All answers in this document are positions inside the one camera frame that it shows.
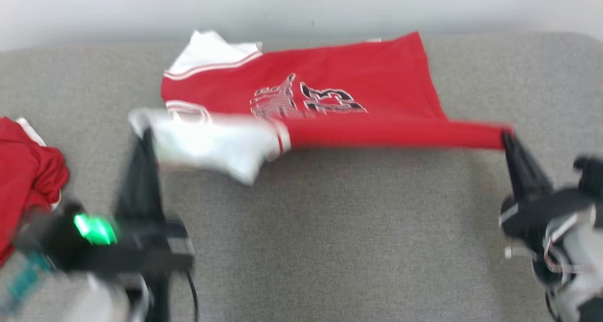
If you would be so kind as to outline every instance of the red jersey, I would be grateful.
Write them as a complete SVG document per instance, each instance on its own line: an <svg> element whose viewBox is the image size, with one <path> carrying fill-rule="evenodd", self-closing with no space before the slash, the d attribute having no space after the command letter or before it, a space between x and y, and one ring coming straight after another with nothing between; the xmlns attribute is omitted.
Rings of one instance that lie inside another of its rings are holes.
<svg viewBox="0 0 603 322"><path fill-rule="evenodd" d="M0 117L0 265L13 252L10 243L23 212L50 210L69 178L63 155L48 148L23 118Z"/></svg>
<svg viewBox="0 0 603 322"><path fill-rule="evenodd" d="M194 34L166 71L168 109L277 123L281 151L314 146L502 149L497 124L448 120L417 33L392 41L262 53Z"/></svg>

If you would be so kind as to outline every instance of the gray fabric surface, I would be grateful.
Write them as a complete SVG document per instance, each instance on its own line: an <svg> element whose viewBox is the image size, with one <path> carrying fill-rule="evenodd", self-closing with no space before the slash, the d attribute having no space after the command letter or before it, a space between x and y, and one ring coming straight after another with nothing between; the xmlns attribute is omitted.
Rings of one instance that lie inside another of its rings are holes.
<svg viewBox="0 0 603 322"><path fill-rule="evenodd" d="M492 34L424 44L448 116L513 123L556 185L576 180L576 154L603 152L601 43ZM127 112L161 107L161 73L183 47L2 53L0 114L24 116L60 148L67 192L105 212L131 148ZM528 262L504 259L499 152L299 151L265 165L253 187L211 172L162 183L165 210L196 247L203 321L549 321ZM22 320L58 321L81 285L49 281ZM175 322L192 320L185 279L172 302Z"/></svg>

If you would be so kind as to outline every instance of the basketball jersey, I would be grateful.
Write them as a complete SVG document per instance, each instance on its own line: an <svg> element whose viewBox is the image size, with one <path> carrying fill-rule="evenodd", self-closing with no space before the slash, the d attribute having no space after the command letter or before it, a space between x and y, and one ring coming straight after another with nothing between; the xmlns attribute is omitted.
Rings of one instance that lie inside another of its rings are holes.
<svg viewBox="0 0 603 322"><path fill-rule="evenodd" d="M448 120L418 33L383 42L263 53L195 33L164 73L169 110L241 114L277 124L289 148L501 149L496 124Z"/></svg>
<svg viewBox="0 0 603 322"><path fill-rule="evenodd" d="M69 171L61 152L47 147L23 118L0 117L0 266L12 255L11 237L30 209L56 208Z"/></svg>

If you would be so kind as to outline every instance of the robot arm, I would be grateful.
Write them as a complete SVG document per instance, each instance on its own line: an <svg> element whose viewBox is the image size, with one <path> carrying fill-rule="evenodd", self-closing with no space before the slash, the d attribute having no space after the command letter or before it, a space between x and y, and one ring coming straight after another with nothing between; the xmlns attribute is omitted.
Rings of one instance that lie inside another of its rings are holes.
<svg viewBox="0 0 603 322"><path fill-rule="evenodd" d="M600 321L603 161L577 159L574 167L582 171L579 185L555 191L516 137L505 133L503 141L513 195L502 205L500 227L506 236L522 240L528 248L554 320Z"/></svg>
<svg viewBox="0 0 603 322"><path fill-rule="evenodd" d="M179 272L187 274L198 319L192 245L182 221L163 214L152 141L150 131L136 141L113 217L90 216L66 200L52 213L27 217L13 242L27 265L0 301L0 321L18 313L36 283L54 272L91 275L93 285L68 321L167 322L168 281Z"/></svg>

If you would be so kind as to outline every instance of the wire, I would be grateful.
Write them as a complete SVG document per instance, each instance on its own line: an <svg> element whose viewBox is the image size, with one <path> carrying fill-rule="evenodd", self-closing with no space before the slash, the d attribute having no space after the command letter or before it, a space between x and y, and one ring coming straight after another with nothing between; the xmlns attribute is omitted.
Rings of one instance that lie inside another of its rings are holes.
<svg viewBox="0 0 603 322"><path fill-rule="evenodd" d="M559 274L588 274L592 272L597 272L603 264L595 264L595 265L575 265L570 264L568 260L565 258L559 259L559 262L555 262L551 257L550 253L555 252L557 258L561 258L562 254L555 247L554 243L557 242L569 228L573 227L577 223L579 223L579 213L575 213L569 219L567 219L560 227L556 228L554 232L551 232L551 226L547 226L545 231L545 251L543 257L545 259L545 264L550 271L556 272Z"/></svg>
<svg viewBox="0 0 603 322"><path fill-rule="evenodd" d="M553 313L553 308L551 308L551 301L549 300L549 294L546 294L546 293L545 293L545 302L546 302L546 308L549 310L549 314L551 314L553 321L562 322L561 319L559 318L559 316L557 316L557 315L555 315L555 313Z"/></svg>
<svg viewBox="0 0 603 322"><path fill-rule="evenodd" d="M195 284L192 281L190 271L187 271L187 279L190 285L190 293L192 294L192 303L195 305L195 322L201 322L201 316L199 315L199 297L196 295Z"/></svg>

